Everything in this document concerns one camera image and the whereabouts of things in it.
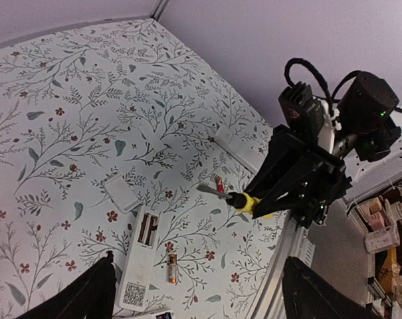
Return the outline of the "white remote control with batteries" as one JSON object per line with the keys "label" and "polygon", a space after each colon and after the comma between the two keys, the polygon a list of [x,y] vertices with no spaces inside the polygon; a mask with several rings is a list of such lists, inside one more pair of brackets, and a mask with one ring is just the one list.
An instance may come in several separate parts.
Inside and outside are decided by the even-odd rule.
{"label": "white remote control with batteries", "polygon": [[136,215],[116,294],[116,304],[120,308],[134,312],[146,309],[146,294],[150,286],[159,226],[159,212],[142,205]]}

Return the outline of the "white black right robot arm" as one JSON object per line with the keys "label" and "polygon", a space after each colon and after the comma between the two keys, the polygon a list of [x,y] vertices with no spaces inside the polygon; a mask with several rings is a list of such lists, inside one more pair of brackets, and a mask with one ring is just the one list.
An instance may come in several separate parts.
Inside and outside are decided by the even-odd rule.
{"label": "white black right robot arm", "polygon": [[375,162],[389,154],[402,133],[391,119],[398,97],[370,72],[354,71],[346,80],[350,87],[334,115],[306,83],[283,90],[286,123],[274,128],[258,173],[230,205],[255,219],[290,210],[303,227],[321,224],[352,186],[345,157],[355,151],[360,161]]}

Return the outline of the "small white battery cover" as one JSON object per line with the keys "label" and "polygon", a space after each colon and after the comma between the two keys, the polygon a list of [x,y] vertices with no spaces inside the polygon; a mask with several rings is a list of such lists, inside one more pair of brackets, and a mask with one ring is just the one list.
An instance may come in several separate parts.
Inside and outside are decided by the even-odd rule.
{"label": "small white battery cover", "polygon": [[123,214],[128,214],[138,207],[141,202],[129,186],[123,175],[115,175],[104,182],[104,189],[116,208]]}

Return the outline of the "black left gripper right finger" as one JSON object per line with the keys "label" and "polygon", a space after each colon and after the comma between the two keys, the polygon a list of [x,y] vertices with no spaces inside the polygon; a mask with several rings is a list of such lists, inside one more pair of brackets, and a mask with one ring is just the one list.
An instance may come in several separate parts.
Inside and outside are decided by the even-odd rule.
{"label": "black left gripper right finger", "polygon": [[285,260],[282,293],[287,318],[379,318],[371,310],[344,296],[297,257]]}

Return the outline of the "white air conditioner remote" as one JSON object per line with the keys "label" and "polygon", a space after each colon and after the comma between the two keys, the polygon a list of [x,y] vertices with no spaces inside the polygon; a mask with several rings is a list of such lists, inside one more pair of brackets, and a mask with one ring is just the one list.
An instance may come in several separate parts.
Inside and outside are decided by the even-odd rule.
{"label": "white air conditioner remote", "polygon": [[138,314],[129,319],[176,319],[175,312],[170,309],[155,310],[153,312],[145,312]]}

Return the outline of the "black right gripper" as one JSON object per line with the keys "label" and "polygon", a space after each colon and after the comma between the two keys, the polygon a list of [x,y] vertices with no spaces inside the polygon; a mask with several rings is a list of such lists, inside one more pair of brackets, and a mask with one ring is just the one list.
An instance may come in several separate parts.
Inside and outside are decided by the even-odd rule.
{"label": "black right gripper", "polygon": [[324,224],[331,203],[345,194],[350,183],[342,160],[280,125],[244,192],[255,201],[253,219],[290,210],[301,226],[309,228],[312,223]]}

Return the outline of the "yellow handled screwdriver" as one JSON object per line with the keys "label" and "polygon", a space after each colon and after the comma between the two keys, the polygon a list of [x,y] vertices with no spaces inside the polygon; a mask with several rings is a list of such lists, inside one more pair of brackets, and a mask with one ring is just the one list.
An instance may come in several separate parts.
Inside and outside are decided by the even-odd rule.
{"label": "yellow handled screwdriver", "polygon": [[251,197],[245,192],[220,192],[203,183],[197,186],[197,190],[203,193],[216,195],[218,198],[224,199],[227,205],[230,205],[241,213],[248,213],[253,219],[256,219],[254,216],[254,208],[260,203],[260,199],[256,197]]}

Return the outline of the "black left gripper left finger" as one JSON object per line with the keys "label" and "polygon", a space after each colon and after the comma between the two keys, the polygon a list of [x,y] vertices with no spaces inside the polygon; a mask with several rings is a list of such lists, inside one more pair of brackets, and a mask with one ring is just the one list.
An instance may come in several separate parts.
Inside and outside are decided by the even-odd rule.
{"label": "black left gripper left finger", "polygon": [[19,318],[111,318],[116,297],[113,262],[114,254],[108,251],[64,290]]}

